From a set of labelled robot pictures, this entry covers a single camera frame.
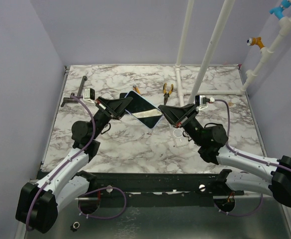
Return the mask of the blue cased phone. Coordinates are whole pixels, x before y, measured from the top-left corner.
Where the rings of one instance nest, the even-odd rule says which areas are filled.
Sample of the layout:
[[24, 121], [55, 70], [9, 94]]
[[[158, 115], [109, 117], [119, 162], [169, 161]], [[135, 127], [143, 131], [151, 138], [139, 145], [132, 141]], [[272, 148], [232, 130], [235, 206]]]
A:
[[163, 117], [162, 112], [154, 104], [136, 91], [126, 93], [124, 98], [132, 99], [125, 111], [149, 129], [153, 129]]

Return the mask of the black smartphone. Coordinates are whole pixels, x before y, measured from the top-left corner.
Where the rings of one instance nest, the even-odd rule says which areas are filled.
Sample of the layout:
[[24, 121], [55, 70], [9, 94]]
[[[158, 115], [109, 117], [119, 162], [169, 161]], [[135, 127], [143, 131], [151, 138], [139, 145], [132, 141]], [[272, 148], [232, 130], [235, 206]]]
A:
[[129, 112], [127, 111], [127, 107], [129, 106], [131, 99], [129, 97], [126, 97], [127, 93], [120, 93], [119, 98], [123, 100], [124, 104], [124, 115], [129, 115]]

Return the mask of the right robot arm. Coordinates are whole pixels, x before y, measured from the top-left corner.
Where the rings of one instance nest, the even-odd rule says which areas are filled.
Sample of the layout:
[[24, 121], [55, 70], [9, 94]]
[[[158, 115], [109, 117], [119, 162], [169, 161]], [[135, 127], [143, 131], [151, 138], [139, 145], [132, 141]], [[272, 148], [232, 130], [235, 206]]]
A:
[[228, 144], [227, 130], [216, 124], [203, 127], [196, 119], [196, 105], [183, 107], [159, 106], [167, 121], [176, 128], [183, 128], [194, 143], [203, 161], [230, 166], [246, 172], [246, 175], [229, 172], [215, 182], [220, 195], [230, 191], [251, 191], [272, 196], [280, 204], [291, 208], [291, 157], [261, 157], [239, 151]]

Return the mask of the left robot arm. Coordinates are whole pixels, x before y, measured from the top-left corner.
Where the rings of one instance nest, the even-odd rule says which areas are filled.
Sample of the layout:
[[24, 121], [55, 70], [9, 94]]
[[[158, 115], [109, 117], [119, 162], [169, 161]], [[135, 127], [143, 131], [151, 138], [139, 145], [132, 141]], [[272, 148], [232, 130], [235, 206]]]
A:
[[132, 102], [131, 97], [108, 100], [96, 99], [98, 111], [89, 114], [89, 121], [72, 125], [74, 144], [66, 157], [50, 173], [36, 183], [26, 183], [20, 192], [15, 218], [24, 223], [27, 231], [48, 232], [59, 212], [78, 196], [100, 196], [97, 178], [84, 172], [97, 154], [100, 142], [96, 140], [110, 120], [119, 120]]

